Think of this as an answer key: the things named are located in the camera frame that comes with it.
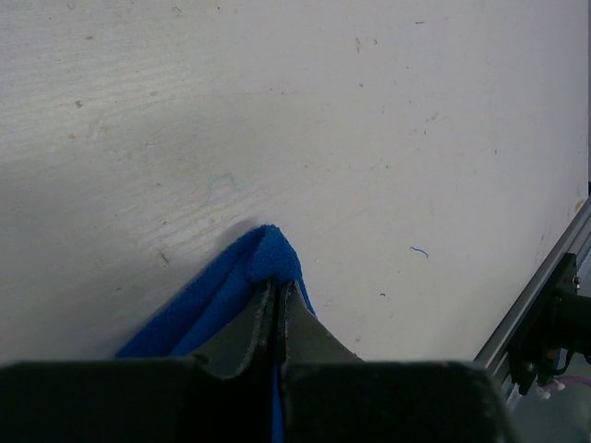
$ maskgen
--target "white table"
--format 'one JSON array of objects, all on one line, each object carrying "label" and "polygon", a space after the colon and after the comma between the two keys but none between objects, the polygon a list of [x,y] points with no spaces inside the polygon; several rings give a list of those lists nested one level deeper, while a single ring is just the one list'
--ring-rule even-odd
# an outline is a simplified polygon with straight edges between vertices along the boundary
[{"label": "white table", "polygon": [[263,222],[361,357],[471,359],[586,196],[586,0],[8,0],[0,66],[3,360]]}]

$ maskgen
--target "blue thread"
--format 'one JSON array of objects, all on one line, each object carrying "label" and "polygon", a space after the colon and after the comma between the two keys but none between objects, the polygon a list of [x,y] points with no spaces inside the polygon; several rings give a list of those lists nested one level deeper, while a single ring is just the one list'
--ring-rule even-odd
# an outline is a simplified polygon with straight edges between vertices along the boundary
[{"label": "blue thread", "polygon": [[414,246],[410,246],[408,248],[409,251],[416,251],[416,252],[420,252],[421,254],[424,254],[426,258],[428,258],[428,253],[425,252],[424,250],[418,248],[418,247],[414,247]]}]

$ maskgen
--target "folded fabric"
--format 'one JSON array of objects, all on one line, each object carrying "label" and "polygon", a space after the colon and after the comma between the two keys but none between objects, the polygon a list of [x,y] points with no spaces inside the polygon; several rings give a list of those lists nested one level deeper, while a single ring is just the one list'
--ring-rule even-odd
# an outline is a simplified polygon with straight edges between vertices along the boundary
[{"label": "folded fabric", "polygon": [[[295,250],[279,228],[263,225],[225,249],[115,357],[191,353],[244,309],[253,284],[271,277],[280,285],[297,280],[308,309],[314,312]],[[273,441],[280,442],[283,426],[277,380],[274,382]]]}]

